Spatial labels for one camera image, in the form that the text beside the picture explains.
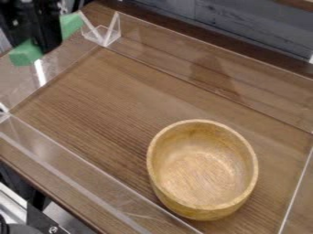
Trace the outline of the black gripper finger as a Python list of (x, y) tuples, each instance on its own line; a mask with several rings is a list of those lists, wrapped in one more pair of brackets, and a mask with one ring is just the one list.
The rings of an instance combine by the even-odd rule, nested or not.
[(61, 26), (61, 1), (34, 0), (33, 40), (45, 54), (63, 42)]
[(31, 27), (22, 0), (0, 0), (0, 29), (13, 47), (30, 38)]

